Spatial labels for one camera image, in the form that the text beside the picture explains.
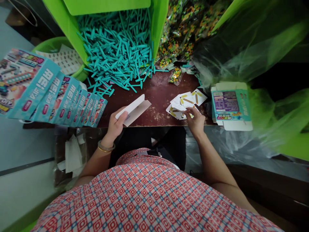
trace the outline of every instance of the person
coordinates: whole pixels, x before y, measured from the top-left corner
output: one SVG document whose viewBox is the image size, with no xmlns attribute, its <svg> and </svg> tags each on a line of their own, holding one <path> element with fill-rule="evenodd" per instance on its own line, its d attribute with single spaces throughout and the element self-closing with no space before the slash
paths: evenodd
<svg viewBox="0 0 309 232">
<path fill-rule="evenodd" d="M 185 115 L 206 183 L 180 170 L 162 146 L 129 151 L 108 168 L 128 115 L 117 120 L 121 110 L 111 115 L 108 132 L 75 187 L 43 211 L 33 231 L 281 231 L 250 205 L 204 133 L 205 116 L 195 108 Z"/>
</svg>

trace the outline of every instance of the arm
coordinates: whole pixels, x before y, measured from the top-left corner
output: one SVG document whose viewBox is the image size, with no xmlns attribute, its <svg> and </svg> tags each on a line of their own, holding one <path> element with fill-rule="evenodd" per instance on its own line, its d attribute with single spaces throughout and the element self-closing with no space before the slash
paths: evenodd
<svg viewBox="0 0 309 232">
<path fill-rule="evenodd" d="M 205 116 L 201 115 L 196 108 L 187 108 L 185 115 L 189 129 L 199 146 L 207 184 L 228 197 L 237 206 L 257 213 L 204 133 Z"/>
<path fill-rule="evenodd" d="M 119 109 L 117 112 L 112 113 L 109 120 L 108 131 L 101 141 L 101 145 L 106 148 L 111 148 L 114 145 L 114 141 L 122 132 L 123 122 L 128 116 L 128 112 L 125 111 L 117 120 L 116 114 L 120 112 L 124 107 Z M 109 166 L 110 152 L 104 152 L 99 148 L 96 149 L 90 160 L 87 162 L 78 180 L 74 184 L 74 187 L 88 184 L 98 174 L 106 171 Z"/>
</svg>

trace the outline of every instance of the woman's left hand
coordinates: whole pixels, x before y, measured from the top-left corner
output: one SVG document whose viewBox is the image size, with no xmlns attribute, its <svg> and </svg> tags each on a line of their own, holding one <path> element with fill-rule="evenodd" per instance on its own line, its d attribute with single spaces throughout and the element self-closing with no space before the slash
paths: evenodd
<svg viewBox="0 0 309 232">
<path fill-rule="evenodd" d="M 115 140 L 117 138 L 117 136 L 119 136 L 122 132 L 123 129 L 123 123 L 126 120 L 127 116 L 128 116 L 128 112 L 124 111 L 119 119 L 116 119 L 116 115 L 122 111 L 126 106 L 120 108 L 119 110 L 117 110 L 116 112 L 112 113 L 109 119 L 109 125 L 108 125 L 108 131 L 106 136 L 109 137 L 110 139 Z"/>
</svg>

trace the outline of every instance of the pile of teal plastic pieces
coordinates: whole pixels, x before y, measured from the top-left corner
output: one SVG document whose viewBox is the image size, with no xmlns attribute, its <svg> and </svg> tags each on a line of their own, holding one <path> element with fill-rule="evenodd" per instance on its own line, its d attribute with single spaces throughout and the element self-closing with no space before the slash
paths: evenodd
<svg viewBox="0 0 309 232">
<path fill-rule="evenodd" d="M 152 73 L 168 72 L 156 70 L 153 65 L 148 8 L 83 15 L 78 17 L 78 24 L 89 56 L 90 69 L 85 70 L 93 73 L 94 83 L 88 78 L 88 89 L 93 93 L 111 96 L 115 89 L 109 81 L 136 93 L 134 87 L 142 89 Z"/>
</svg>

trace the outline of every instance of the bangle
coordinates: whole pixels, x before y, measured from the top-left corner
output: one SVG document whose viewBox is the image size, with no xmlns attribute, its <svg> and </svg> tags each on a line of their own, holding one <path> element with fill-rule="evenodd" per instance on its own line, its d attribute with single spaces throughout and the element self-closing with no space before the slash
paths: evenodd
<svg viewBox="0 0 309 232">
<path fill-rule="evenodd" d="M 98 149 L 101 150 L 101 151 L 104 151 L 104 152 L 111 152 L 111 151 L 105 151 L 105 150 L 101 149 L 99 146 L 98 146 Z"/>
<path fill-rule="evenodd" d="M 99 148 L 101 151 L 104 151 L 104 152 L 111 152 L 111 151 L 114 150 L 115 147 L 116 147 L 115 144 L 114 144 L 113 147 L 111 147 L 111 148 L 103 147 L 103 146 L 101 145 L 101 141 L 102 141 L 102 140 L 100 140 L 100 141 L 98 142 L 98 148 Z"/>
</svg>

